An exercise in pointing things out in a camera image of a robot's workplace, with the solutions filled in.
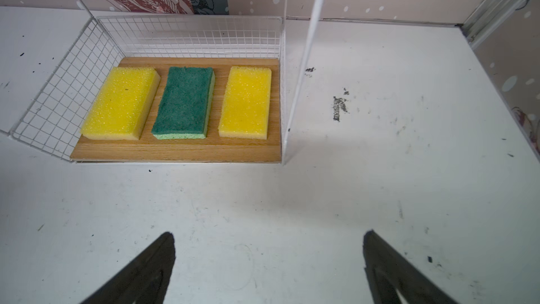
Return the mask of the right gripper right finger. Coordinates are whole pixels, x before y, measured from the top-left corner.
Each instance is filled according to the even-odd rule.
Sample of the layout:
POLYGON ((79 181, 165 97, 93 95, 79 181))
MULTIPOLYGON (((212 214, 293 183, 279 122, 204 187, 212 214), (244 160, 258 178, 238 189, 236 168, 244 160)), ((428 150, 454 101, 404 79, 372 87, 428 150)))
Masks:
POLYGON ((373 230, 364 235, 365 272, 374 303, 455 303, 373 230))

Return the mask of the dark green sponge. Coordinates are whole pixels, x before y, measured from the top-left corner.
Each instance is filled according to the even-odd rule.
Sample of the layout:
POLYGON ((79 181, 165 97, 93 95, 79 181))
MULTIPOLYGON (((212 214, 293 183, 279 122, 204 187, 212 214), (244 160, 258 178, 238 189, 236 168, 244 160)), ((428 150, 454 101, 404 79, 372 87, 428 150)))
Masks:
POLYGON ((214 87, 212 68, 171 67, 152 135, 158 140, 205 139, 214 87))

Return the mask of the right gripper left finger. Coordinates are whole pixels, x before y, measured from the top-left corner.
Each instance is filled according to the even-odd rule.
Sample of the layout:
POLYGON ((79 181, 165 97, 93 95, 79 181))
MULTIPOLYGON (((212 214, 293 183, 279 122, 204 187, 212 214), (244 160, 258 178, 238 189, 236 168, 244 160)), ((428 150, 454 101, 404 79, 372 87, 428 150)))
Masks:
POLYGON ((160 235, 84 303, 163 303, 176 256, 174 236, 160 235))

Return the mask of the yellow sponge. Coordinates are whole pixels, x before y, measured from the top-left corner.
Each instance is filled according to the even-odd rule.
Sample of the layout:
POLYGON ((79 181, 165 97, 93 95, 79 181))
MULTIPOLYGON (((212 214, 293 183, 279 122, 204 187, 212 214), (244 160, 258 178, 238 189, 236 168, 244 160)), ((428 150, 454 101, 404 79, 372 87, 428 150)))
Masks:
POLYGON ((233 66, 229 72, 219 121, 219 136, 267 139, 272 71, 233 66))
POLYGON ((159 84, 154 68, 114 67, 87 114, 81 135, 91 140, 140 139, 159 84))

